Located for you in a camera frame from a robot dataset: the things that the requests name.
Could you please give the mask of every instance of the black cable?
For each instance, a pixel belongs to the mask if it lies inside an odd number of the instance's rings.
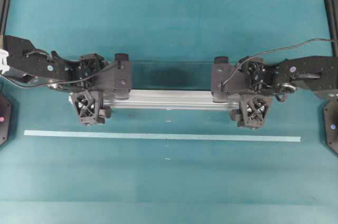
[[[312,42],[315,42],[315,41],[338,42],[337,39],[313,38],[313,39],[307,40],[307,41],[305,41],[303,43],[298,43],[298,44],[295,44],[295,45],[292,45],[292,46],[287,46],[287,47],[282,47],[282,48],[276,48],[276,49],[272,49],[272,50],[269,50],[269,51],[262,51],[260,53],[257,53],[256,55],[253,55],[251,57],[247,57],[246,59],[244,59],[238,66],[235,67],[235,69],[232,72],[232,74],[224,82],[222,82],[222,86],[224,87],[224,85],[227,84],[229,82],[229,80],[231,80],[231,78],[242,67],[242,65],[244,65],[246,62],[250,61],[251,59],[254,59],[254,58],[258,57],[258,56],[265,55],[265,54],[268,54],[268,53],[273,53],[273,52],[277,52],[277,51],[291,50],[291,49],[294,49],[294,48],[297,48],[297,47],[300,47],[300,46],[304,46],[304,45],[307,45],[308,43],[312,43]]]
[[[102,73],[102,72],[105,72],[105,71],[108,71],[110,69],[112,69],[113,67],[115,67],[116,65],[115,64],[110,64],[108,65],[107,67],[103,68],[102,70],[96,72],[96,73],[93,73],[92,75],[88,76],[88,77],[85,77],[83,79],[80,79],[80,80],[71,80],[71,81],[52,81],[52,82],[46,82],[46,83],[42,83],[42,84],[37,84],[37,85],[33,85],[33,86],[23,86],[23,85],[20,85],[18,83],[16,83],[14,80],[12,80],[11,78],[5,76],[5,75],[2,75],[0,73],[0,76],[2,76],[3,78],[5,78],[7,81],[9,81],[10,83],[12,83],[13,85],[19,87],[19,88],[22,88],[22,89],[30,89],[30,88],[39,88],[39,87],[43,87],[43,86],[47,86],[47,85],[51,85],[51,84],[72,84],[72,83],[78,83],[78,82],[82,82],[82,81],[86,81],[86,80],[89,80],[91,79],[92,77]]]

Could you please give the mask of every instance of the white tape strip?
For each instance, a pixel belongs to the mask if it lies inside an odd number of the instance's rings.
[[[44,136],[44,137],[80,137],[80,138],[191,139],[191,140],[202,140],[202,141],[301,142],[301,137],[298,137],[298,136],[156,134],[156,133],[90,133],[90,132],[61,132],[57,130],[25,130],[24,135]]]

